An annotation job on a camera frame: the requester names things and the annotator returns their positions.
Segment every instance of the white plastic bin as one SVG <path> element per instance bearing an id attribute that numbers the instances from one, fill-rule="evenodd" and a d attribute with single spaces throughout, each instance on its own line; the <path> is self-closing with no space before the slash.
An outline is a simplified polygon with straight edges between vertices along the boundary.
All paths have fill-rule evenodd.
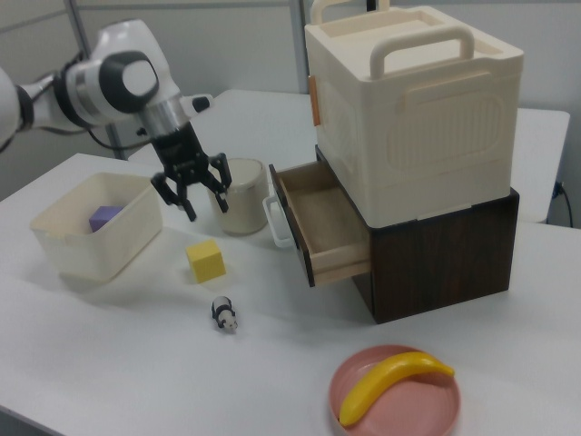
<path id="1" fill-rule="evenodd" d="M 523 52 L 424 6 L 323 24 L 335 3 L 305 27 L 317 137 L 367 225 L 507 196 Z"/>
<path id="2" fill-rule="evenodd" d="M 99 206 L 123 209 L 93 233 L 89 218 Z M 162 229 L 162 213 L 149 178 L 98 173 L 40 213 L 30 227 L 60 273 L 107 281 Z"/>

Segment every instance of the pink plate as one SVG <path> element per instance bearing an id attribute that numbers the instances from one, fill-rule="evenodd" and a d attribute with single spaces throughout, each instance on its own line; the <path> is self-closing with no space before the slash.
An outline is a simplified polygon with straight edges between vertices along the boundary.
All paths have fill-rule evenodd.
<path id="1" fill-rule="evenodd" d="M 460 392 L 453 377 L 439 373 L 409 377 L 394 384 L 359 422 L 347 428 L 339 424 L 343 400 L 367 371 L 394 354 L 418 351 L 402 345 L 381 345 L 358 352 L 341 364 L 330 383 L 329 403 L 334 421 L 343 434 L 446 436 L 452 431 L 460 411 Z"/>

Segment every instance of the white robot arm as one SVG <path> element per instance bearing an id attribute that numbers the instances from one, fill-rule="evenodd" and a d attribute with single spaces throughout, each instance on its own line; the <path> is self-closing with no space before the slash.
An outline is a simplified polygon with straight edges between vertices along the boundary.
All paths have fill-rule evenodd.
<path id="1" fill-rule="evenodd" d="M 35 84 L 14 86 L 0 69 L 0 97 L 2 148 L 16 132 L 31 128 L 73 133 L 136 116 L 163 164 L 163 173 L 152 184 L 164 201 L 182 207 L 194 221 L 187 186 L 202 183 L 214 192 L 222 211 L 228 210 L 224 195 L 231 175 L 226 156 L 209 157 L 203 151 L 165 56 L 141 20 L 105 27 L 89 59 L 74 59 Z M 209 165 L 219 171 L 220 181 Z M 176 193 L 166 177 L 176 182 Z"/>

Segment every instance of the white drawer handle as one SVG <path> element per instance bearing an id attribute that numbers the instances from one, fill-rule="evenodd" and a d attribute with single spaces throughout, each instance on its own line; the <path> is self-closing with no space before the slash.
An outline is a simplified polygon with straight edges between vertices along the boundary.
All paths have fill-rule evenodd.
<path id="1" fill-rule="evenodd" d="M 279 205 L 282 216 L 284 216 L 284 211 L 282 210 L 281 204 L 279 203 L 279 196 L 277 194 L 271 195 L 270 197 L 266 197 L 262 201 L 262 206 L 264 207 L 264 212 L 266 213 L 266 219 L 268 220 L 269 227 L 271 228 L 272 239 L 274 239 L 274 244 L 279 248 L 293 247 L 295 245 L 293 238 L 280 238 L 279 235 L 276 234 L 276 230 L 274 228 L 274 221 L 272 220 L 271 215 L 271 204 L 273 203 L 277 203 Z"/>

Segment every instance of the yellow banana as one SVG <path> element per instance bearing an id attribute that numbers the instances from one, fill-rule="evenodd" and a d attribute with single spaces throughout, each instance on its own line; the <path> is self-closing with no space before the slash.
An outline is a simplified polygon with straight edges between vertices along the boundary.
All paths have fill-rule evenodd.
<path id="1" fill-rule="evenodd" d="M 425 352 L 403 352 L 379 362 L 350 390 L 341 404 L 339 422 L 347 427 L 359 421 L 377 398 L 401 379 L 426 372 L 454 376 L 454 369 Z"/>

